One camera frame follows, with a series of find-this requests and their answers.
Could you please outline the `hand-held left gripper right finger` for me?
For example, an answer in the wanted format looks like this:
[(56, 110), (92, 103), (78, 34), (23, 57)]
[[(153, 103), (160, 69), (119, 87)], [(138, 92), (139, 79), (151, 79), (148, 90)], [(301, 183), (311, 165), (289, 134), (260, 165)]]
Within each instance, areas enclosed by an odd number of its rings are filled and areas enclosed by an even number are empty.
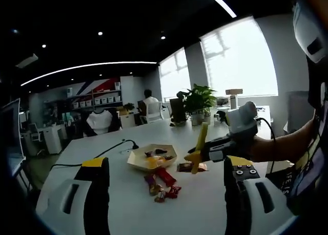
[(286, 196), (269, 179), (261, 178), (252, 162), (227, 156), (223, 180), (225, 234), (283, 234), (294, 223)]

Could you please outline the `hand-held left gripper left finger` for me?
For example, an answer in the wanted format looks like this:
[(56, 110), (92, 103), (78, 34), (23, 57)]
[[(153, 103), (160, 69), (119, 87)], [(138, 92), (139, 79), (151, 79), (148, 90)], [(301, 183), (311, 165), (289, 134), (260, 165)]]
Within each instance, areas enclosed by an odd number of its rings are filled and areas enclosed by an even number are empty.
[(108, 158), (85, 161), (48, 197), (39, 216), (54, 234), (110, 234)]

